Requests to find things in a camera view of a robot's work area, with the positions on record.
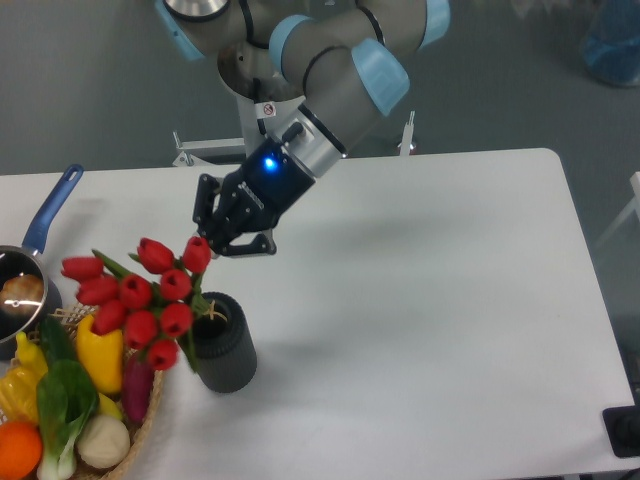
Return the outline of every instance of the saucepan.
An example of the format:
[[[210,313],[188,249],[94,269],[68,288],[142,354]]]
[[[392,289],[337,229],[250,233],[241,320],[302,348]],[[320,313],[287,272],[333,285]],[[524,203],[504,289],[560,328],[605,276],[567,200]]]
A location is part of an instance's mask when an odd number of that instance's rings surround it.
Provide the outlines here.
[[[18,332],[30,332],[62,306],[60,292],[38,257],[53,218],[83,172],[80,165],[65,170],[31,221],[21,247],[0,245],[0,360],[15,355]]]

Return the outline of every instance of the bok choy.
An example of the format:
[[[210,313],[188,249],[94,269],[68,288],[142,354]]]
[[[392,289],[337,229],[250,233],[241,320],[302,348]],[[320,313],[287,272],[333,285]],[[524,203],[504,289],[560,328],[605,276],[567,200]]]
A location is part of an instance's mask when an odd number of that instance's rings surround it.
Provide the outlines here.
[[[98,406],[98,393],[82,365],[58,360],[37,388],[40,434],[44,444],[40,480],[66,480],[76,469],[74,444]]]

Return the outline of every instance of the black vase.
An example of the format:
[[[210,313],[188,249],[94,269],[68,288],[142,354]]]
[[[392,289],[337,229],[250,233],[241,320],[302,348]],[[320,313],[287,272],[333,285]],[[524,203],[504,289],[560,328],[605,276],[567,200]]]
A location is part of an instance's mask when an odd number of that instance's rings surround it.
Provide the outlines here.
[[[198,375],[214,392],[235,392],[249,383],[258,365],[247,319],[229,295],[207,292],[203,297],[215,301],[215,313],[193,322]]]

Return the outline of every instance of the light blue joint cover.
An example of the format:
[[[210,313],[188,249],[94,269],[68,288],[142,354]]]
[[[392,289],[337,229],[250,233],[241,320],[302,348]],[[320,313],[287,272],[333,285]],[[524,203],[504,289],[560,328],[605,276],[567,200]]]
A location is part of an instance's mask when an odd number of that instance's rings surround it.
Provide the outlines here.
[[[180,53],[186,60],[193,62],[195,60],[202,60],[205,58],[202,52],[198,50],[193,43],[191,43],[191,40],[189,40],[182,29],[178,26],[167,10],[167,7],[164,6],[162,0],[156,0],[156,11],[164,22],[165,27],[167,27],[167,30],[169,30],[169,33],[171,33],[171,38],[173,38],[173,41],[180,50]]]
[[[427,0],[427,29],[420,48],[442,38],[449,29],[449,23],[451,23],[449,0]]]
[[[396,57],[372,38],[352,48],[351,57],[371,100],[388,116],[409,91],[409,75]]]
[[[282,52],[284,51],[284,45],[287,43],[287,39],[289,38],[289,35],[291,35],[293,29],[302,22],[307,22],[309,20],[312,19],[306,15],[291,15],[290,17],[282,20],[271,34],[271,38],[269,39],[269,56],[278,71],[283,75]]]

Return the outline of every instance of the blue pot handle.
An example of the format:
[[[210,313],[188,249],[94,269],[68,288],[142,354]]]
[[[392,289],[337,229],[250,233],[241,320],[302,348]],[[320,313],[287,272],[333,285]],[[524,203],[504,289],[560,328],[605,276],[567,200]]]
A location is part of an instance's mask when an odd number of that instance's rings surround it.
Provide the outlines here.
[[[84,169],[82,166],[77,164],[70,165],[65,170],[62,178],[58,180],[58,183],[53,187],[53,190],[51,190],[51,193],[40,207],[40,210],[38,210],[38,213],[36,213],[36,216],[33,217],[31,225],[29,225],[29,229],[22,241],[24,248],[33,252],[44,252],[51,222],[80,180],[80,177],[82,177],[83,172]]]

